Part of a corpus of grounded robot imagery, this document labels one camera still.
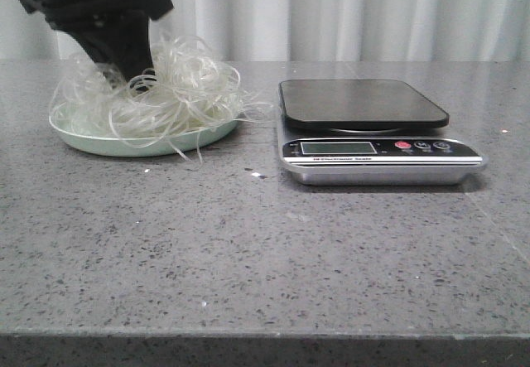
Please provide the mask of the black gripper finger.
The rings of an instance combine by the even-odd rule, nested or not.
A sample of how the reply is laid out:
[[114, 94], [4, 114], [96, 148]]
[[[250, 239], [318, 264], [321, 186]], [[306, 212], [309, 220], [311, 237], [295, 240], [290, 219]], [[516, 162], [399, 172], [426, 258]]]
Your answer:
[[129, 84], [154, 73], [148, 27], [149, 17], [142, 11], [122, 13], [112, 26], [111, 61]]
[[114, 62], [119, 34], [116, 27], [64, 29], [63, 32], [71, 36], [94, 63], [118, 71]]

